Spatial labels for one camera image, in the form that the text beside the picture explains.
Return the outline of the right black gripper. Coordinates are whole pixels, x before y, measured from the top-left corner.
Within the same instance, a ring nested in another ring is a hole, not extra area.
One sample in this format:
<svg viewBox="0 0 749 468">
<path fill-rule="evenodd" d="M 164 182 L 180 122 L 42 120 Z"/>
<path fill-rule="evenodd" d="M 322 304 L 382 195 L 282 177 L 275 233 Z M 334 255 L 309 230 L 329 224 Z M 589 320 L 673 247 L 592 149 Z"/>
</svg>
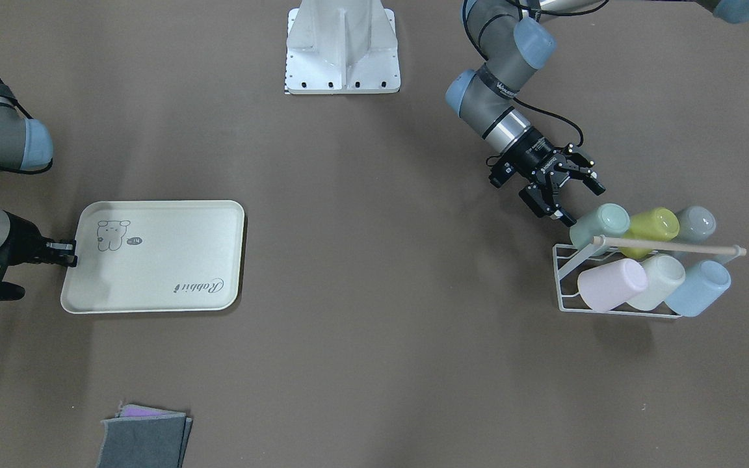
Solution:
<svg viewBox="0 0 749 468">
<path fill-rule="evenodd" d="M 0 302 L 21 300 L 25 289 L 4 281 L 8 267 L 23 263 L 42 263 L 74 268 L 77 241 L 53 240 L 45 237 L 32 222 L 21 217 L 9 217 L 8 225 L 0 225 Z"/>
</svg>

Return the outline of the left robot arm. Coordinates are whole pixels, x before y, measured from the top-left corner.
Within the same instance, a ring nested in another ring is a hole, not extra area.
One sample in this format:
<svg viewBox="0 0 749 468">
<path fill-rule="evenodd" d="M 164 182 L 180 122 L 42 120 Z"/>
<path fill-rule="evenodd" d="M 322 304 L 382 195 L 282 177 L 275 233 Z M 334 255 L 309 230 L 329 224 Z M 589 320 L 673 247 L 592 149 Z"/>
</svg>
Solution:
<svg viewBox="0 0 749 468">
<path fill-rule="evenodd" d="M 446 92 L 486 197 L 582 224 L 604 202 L 749 209 L 749 1 L 465 1 Z"/>
</svg>

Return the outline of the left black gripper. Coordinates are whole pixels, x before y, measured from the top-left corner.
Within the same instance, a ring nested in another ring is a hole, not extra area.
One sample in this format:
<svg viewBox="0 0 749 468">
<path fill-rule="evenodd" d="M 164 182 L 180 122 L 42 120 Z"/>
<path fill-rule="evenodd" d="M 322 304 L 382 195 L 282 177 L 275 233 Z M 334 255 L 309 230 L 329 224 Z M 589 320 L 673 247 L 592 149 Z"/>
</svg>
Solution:
<svg viewBox="0 0 749 468">
<path fill-rule="evenodd" d="M 556 146 L 537 130 L 528 130 L 491 165 L 488 180 L 499 189 L 514 175 L 528 181 L 518 196 L 535 216 L 550 217 L 570 228 L 577 219 L 561 205 L 559 193 L 571 178 L 583 182 L 596 196 L 606 192 L 600 183 L 595 162 L 588 152 L 568 143 Z"/>
</svg>

